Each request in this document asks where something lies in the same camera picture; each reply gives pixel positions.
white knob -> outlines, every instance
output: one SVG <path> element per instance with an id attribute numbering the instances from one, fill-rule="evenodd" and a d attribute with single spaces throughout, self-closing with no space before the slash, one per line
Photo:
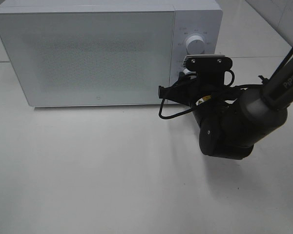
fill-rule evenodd
<path id="1" fill-rule="evenodd" d="M 192 35 L 186 40 L 186 47 L 189 55 L 201 54 L 205 49 L 205 40 L 200 35 Z"/>

microwave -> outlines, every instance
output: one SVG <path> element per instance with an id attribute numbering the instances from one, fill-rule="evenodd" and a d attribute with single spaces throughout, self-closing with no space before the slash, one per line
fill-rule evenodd
<path id="1" fill-rule="evenodd" d="M 214 0 L 6 0 L 0 38 L 30 106 L 159 104 L 221 19 Z"/>

robotic arm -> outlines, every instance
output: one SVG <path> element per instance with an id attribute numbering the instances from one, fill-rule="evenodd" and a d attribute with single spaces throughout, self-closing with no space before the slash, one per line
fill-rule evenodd
<path id="1" fill-rule="evenodd" d="M 262 84 L 231 87 L 232 60 L 222 55 L 189 55 L 184 67 L 192 73 L 180 73 L 168 88 L 159 86 L 162 98 L 159 116 L 170 119 L 189 112 L 201 128 L 199 143 L 209 156 L 243 159 L 254 144 L 283 125 L 287 107 L 293 102 L 293 48 L 270 79 L 259 76 Z M 224 85 L 225 72 L 232 81 Z M 165 100 L 189 106 L 186 111 L 163 116 Z"/>

tabletop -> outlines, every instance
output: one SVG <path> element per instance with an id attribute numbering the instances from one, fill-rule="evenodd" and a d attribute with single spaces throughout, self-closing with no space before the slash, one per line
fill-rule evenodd
<path id="1" fill-rule="evenodd" d="M 216 52 L 259 83 L 290 46 L 245 1 L 219 3 Z M 192 114 L 158 108 L 32 108 L 0 43 L 0 234 L 293 234 L 293 104 L 241 161 L 203 155 Z"/>

microwave control panel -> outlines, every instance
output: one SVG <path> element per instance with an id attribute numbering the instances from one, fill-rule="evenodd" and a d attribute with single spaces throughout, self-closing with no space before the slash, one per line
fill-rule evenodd
<path id="1" fill-rule="evenodd" d="M 169 85 L 184 70 L 186 55 L 214 54 L 222 14 L 221 10 L 175 12 Z"/>

